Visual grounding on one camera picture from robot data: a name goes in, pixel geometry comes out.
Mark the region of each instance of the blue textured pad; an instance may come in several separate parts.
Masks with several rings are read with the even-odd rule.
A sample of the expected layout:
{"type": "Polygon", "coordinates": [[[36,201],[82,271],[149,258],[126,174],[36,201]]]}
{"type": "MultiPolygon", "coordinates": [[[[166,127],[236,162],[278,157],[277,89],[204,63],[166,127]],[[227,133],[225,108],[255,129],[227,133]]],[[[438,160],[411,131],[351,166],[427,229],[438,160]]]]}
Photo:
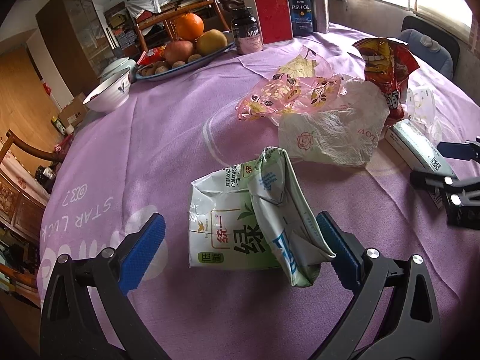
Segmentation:
{"type": "Polygon", "coordinates": [[[352,253],[344,238],[342,238],[324,214],[318,214],[316,219],[327,245],[337,255],[332,261],[332,266],[342,286],[346,290],[356,293],[361,285],[360,262],[352,253]]]}
{"type": "Polygon", "coordinates": [[[118,286],[124,295],[138,287],[164,237],[165,220],[157,215],[120,267],[118,286]]]}

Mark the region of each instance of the wooden floor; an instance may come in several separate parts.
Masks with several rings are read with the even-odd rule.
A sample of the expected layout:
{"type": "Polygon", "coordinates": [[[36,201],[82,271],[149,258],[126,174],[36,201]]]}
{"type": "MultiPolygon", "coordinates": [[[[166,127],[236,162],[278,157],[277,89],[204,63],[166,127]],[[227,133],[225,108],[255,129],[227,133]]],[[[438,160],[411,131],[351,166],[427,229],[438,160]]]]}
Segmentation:
{"type": "MultiPolygon", "coordinates": [[[[59,113],[45,92],[23,47],[0,55],[0,136],[10,129],[29,145],[52,152],[62,139],[50,120],[59,113]]],[[[12,147],[21,164],[35,174],[37,167],[48,164],[12,147]]]]}

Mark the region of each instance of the black lid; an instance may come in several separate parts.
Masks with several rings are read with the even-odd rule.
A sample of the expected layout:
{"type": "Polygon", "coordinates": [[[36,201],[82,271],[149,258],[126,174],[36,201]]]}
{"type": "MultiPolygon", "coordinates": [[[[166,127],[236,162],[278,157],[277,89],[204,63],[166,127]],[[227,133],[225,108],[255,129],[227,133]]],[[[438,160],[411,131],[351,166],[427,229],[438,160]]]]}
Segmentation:
{"type": "Polygon", "coordinates": [[[232,15],[234,19],[241,19],[243,17],[251,16],[251,7],[241,7],[232,9],[232,15]]]}

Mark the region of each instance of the metal water bottle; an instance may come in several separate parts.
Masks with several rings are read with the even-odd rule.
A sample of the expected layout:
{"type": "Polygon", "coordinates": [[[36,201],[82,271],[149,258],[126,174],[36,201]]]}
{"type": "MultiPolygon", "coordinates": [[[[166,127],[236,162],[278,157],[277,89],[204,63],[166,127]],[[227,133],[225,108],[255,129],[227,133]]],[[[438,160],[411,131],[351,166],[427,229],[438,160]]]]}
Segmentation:
{"type": "Polygon", "coordinates": [[[313,12],[313,30],[327,33],[328,30],[328,0],[311,0],[313,12]]]}

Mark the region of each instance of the blue plate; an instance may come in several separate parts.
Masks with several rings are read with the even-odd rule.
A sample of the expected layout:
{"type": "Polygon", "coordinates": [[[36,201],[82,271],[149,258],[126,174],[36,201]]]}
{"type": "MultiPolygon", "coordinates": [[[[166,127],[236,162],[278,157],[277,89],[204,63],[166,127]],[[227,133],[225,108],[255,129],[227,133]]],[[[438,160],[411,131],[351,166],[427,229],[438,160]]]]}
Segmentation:
{"type": "Polygon", "coordinates": [[[202,66],[207,65],[213,59],[217,58],[219,55],[223,54],[225,51],[229,50],[232,46],[234,46],[234,42],[230,42],[222,49],[213,52],[207,56],[203,56],[202,58],[196,59],[195,61],[189,62],[188,64],[184,64],[182,66],[176,67],[174,69],[170,69],[163,73],[152,74],[151,76],[141,76],[136,73],[136,79],[138,81],[147,80],[147,81],[163,81],[167,79],[171,79],[173,77],[179,76],[180,74],[187,73],[189,71],[194,71],[195,69],[201,68],[202,66]]]}

